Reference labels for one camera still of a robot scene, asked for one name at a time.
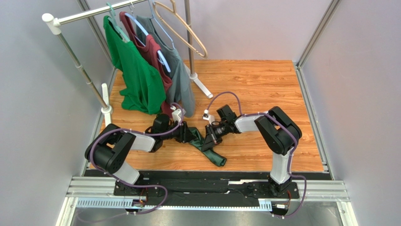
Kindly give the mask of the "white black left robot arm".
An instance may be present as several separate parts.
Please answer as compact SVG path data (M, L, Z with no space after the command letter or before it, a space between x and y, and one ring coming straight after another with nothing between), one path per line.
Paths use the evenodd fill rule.
M154 153L169 139L189 143L197 137L185 121L173 121L164 113L158 114L145 132L124 131L111 123L87 147L85 158L104 173L134 185L141 174L126 162L129 152Z

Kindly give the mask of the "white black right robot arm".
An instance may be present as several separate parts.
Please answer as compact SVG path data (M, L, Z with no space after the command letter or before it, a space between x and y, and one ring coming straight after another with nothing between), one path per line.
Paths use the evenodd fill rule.
M290 155L302 137L301 129L278 106L266 112L237 116L229 105L224 105L217 109L217 113L221 120L205 127L206 136L201 151L222 143L223 136L229 133L260 132L273 152L268 188L274 195L283 193L291 182Z

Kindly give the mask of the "dark green cloth napkin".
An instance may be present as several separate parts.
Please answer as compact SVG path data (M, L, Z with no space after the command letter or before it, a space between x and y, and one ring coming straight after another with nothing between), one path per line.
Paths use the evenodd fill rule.
M204 144L205 138L200 133L200 131L196 127L189 127L189 131L195 136L195 139L190 141L189 144L198 149L202 154L204 154L211 163L218 167L225 166L227 159L218 153L216 153L213 148L207 149L206 151L202 151L202 145Z

